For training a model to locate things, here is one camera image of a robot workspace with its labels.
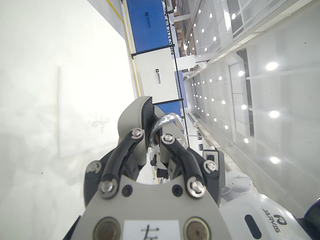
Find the blue partition board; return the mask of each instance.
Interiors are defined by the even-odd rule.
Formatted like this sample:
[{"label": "blue partition board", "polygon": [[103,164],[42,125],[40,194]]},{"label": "blue partition board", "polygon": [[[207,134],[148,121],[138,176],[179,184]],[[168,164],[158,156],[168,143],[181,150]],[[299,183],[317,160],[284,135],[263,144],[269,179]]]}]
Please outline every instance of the blue partition board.
[{"label": "blue partition board", "polygon": [[179,88],[179,81],[178,81],[177,72],[176,71],[174,72],[174,76],[176,78],[178,96],[179,96],[179,99],[183,98],[183,106],[186,108],[186,107],[188,107],[188,104],[187,104],[186,89],[184,87],[182,70],[178,71],[178,74],[179,74],[179,80],[180,80],[180,87],[181,87],[181,91],[182,91],[182,97],[181,97],[181,94],[180,94],[180,88]]},{"label": "blue partition board", "polygon": [[136,52],[169,45],[162,0],[127,0]]},{"label": "blue partition board", "polygon": [[159,107],[165,114],[176,113],[176,114],[179,114],[179,116],[181,117],[179,101],[158,104],[157,107]]}]

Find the hole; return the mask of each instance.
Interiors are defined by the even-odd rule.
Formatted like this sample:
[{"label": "hole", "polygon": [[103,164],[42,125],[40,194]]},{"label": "hole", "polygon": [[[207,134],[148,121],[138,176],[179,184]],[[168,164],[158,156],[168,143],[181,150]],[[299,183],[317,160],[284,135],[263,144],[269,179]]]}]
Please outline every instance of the hole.
[{"label": "hole", "polygon": [[122,189],[122,195],[124,197],[129,197],[132,194],[132,191],[133,191],[133,189],[132,189],[131,185],[125,185]]},{"label": "hole", "polygon": [[180,185],[176,184],[172,187],[172,193],[176,197],[180,197],[183,193],[183,189]]}]

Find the metal bolt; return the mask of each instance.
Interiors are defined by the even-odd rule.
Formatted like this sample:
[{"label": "metal bolt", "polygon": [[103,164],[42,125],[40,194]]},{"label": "metal bolt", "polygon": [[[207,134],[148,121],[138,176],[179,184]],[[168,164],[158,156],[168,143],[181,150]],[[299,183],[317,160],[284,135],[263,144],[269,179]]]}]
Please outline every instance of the metal bolt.
[{"label": "metal bolt", "polygon": [[101,185],[101,191],[103,193],[111,192],[113,189],[113,183],[109,180],[105,181]]},{"label": "metal bolt", "polygon": [[86,173],[89,173],[89,172],[99,173],[99,171],[101,170],[101,167],[102,167],[101,162],[99,160],[94,160],[89,163],[85,171]]},{"label": "metal bolt", "polygon": [[88,166],[88,170],[90,172],[94,172],[94,171],[96,171],[98,169],[98,167],[99,167],[99,165],[97,163],[93,162],[92,164],[90,164]]},{"label": "metal bolt", "polygon": [[132,135],[133,136],[139,136],[140,135],[140,129],[136,128],[132,130]]},{"label": "metal bolt", "polygon": [[200,181],[196,180],[191,183],[191,188],[196,192],[200,193],[202,191],[203,185]]},{"label": "metal bolt", "polygon": [[171,142],[171,141],[172,141],[172,135],[166,134],[166,135],[164,136],[164,139],[165,139],[165,141],[167,141],[167,142]]},{"label": "metal bolt", "polygon": [[216,170],[216,166],[212,163],[212,162],[209,162],[207,164],[207,168],[211,171],[211,172],[214,172]]}]

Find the screw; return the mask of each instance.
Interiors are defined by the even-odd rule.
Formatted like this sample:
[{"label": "screw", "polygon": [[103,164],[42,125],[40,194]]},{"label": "screw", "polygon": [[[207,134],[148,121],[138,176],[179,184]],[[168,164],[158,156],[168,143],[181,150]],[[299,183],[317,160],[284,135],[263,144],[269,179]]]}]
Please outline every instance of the screw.
[{"label": "screw", "polygon": [[90,164],[90,165],[88,166],[88,170],[89,170],[90,172],[94,172],[94,171],[97,171],[97,170],[98,170],[98,167],[99,167],[99,165],[98,165],[97,163],[92,162],[92,164]]},{"label": "screw", "polygon": [[216,166],[212,163],[212,162],[209,162],[207,164],[207,168],[211,171],[211,172],[214,172],[216,170]]},{"label": "screw", "polygon": [[101,185],[101,191],[103,193],[111,192],[113,189],[113,183],[109,180],[105,181]]},{"label": "screw", "polygon": [[166,134],[166,135],[164,136],[164,139],[165,139],[165,141],[167,141],[167,142],[171,142],[171,141],[172,141],[172,135]]},{"label": "screw", "polygon": [[194,182],[191,183],[191,188],[197,192],[197,193],[200,193],[202,188],[203,188],[203,185],[200,181],[196,180]]},{"label": "screw", "polygon": [[139,135],[140,135],[140,129],[137,129],[137,128],[136,128],[136,129],[133,129],[133,130],[132,130],[132,135],[133,135],[133,136],[139,136]]}]

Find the cable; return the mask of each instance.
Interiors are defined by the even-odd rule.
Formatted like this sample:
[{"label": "cable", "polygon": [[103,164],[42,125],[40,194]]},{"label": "cable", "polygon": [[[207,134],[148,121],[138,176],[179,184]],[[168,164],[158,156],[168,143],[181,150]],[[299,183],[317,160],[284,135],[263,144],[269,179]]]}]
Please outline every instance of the cable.
[{"label": "cable", "polygon": [[[230,179],[230,181],[233,180],[233,179],[243,179],[243,178],[245,178],[245,179],[250,179],[250,180],[251,180],[251,178],[249,178],[249,177],[243,177],[243,176],[238,175],[238,176],[236,176],[236,177],[232,177],[232,178]],[[232,189],[233,189],[233,185],[232,185],[232,183],[231,183],[231,188],[230,188],[227,192],[221,193],[221,195],[225,195],[225,194],[229,193]]]},{"label": "cable", "polygon": [[202,136],[202,135],[186,135],[186,136],[201,137],[201,138],[204,138],[204,139],[206,139],[206,140],[210,141],[210,143],[212,143],[212,141],[211,141],[209,138],[204,137],[204,136]]}]

